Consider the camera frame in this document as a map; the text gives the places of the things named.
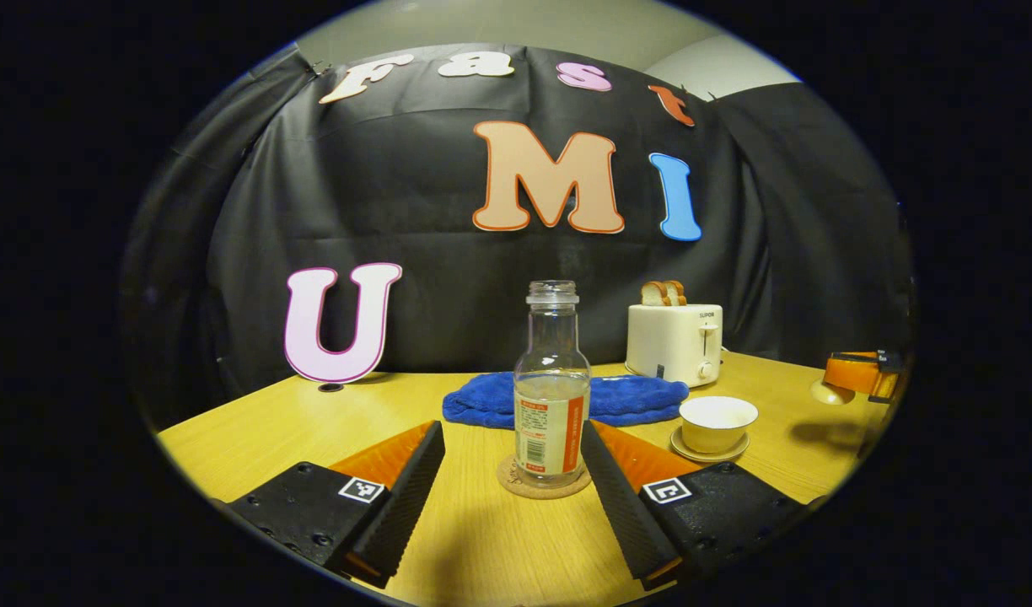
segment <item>bread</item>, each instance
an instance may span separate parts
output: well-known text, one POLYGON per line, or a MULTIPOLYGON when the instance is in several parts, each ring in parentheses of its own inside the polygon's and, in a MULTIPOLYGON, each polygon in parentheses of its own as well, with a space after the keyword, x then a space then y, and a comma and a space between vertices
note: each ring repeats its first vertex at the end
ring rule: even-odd
POLYGON ((640 304, 644 306, 688 306, 684 285, 677 281, 651 281, 640 288, 640 304))
POLYGON ((670 306, 670 296, 667 295, 666 285, 658 281, 645 283, 640 288, 640 299, 644 306, 670 306))

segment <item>saucer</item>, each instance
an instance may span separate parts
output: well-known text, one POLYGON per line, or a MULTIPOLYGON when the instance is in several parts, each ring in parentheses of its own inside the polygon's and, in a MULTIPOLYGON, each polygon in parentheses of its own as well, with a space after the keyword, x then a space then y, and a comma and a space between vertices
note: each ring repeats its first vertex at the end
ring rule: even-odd
POLYGON ((748 438, 748 432, 744 432, 742 437, 740 437, 740 441, 737 441, 737 445, 730 447, 724 450, 724 452, 701 453, 695 452, 692 449, 688 448, 688 445, 684 444, 684 441, 681 439, 680 426, 678 426, 678 429, 674 430, 673 435, 670 435, 670 446, 674 447, 674 452, 679 454, 681 457, 703 462, 724 461, 728 460, 728 458, 737 457, 748 448, 748 443, 751 443, 751 439, 748 438))

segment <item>bottle neck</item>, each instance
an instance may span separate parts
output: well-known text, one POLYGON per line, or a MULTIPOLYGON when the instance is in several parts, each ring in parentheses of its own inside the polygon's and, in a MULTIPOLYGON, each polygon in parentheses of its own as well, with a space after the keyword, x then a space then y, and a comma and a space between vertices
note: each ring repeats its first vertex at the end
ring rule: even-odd
POLYGON ((527 315, 527 352, 578 350, 577 307, 574 304, 531 304, 527 315))

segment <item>letter m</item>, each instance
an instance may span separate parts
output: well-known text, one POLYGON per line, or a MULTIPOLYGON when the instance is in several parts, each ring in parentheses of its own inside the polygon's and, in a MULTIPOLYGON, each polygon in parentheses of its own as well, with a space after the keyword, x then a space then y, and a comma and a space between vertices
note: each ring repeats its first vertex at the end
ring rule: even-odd
POLYGON ((610 157, 616 148, 610 139, 574 134, 554 162, 524 124, 479 122, 475 134, 486 139, 489 153, 486 204, 473 215, 479 229, 519 230, 531 222, 530 213, 519 204, 520 184, 547 227, 559 222, 569 193, 575 189, 577 204, 569 215, 571 226, 607 234, 624 229, 613 197, 610 157))

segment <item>black cloth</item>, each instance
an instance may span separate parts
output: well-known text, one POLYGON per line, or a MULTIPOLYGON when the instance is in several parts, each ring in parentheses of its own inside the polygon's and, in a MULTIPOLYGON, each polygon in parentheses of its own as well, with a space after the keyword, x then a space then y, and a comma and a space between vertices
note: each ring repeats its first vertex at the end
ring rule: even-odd
POLYGON ((543 279, 577 284, 580 346, 592 364, 624 359, 627 307, 650 280, 679 280, 690 304, 723 307, 723 344, 737 352, 820 368, 832 350, 908 341, 894 193, 807 86, 702 101, 635 70, 515 45, 360 62, 405 52, 415 61, 322 104, 349 66, 315 77, 292 46, 217 99, 158 171, 123 269, 127 357, 155 425, 293 375, 286 281, 319 265, 340 276, 320 326, 329 350, 354 338, 351 269, 404 267, 378 371, 511 370, 526 348, 527 284, 543 279), (438 73, 477 50, 511 55, 515 73, 438 73), (563 85, 559 62, 598 66, 613 89, 563 85), (648 85, 684 99, 697 126, 671 118, 648 85), (578 131, 610 138, 624 230, 544 226, 523 191, 526 227, 475 227, 488 155, 473 128, 485 120, 526 124, 554 159, 578 131), (698 242, 662 233, 651 153, 688 163, 698 242))

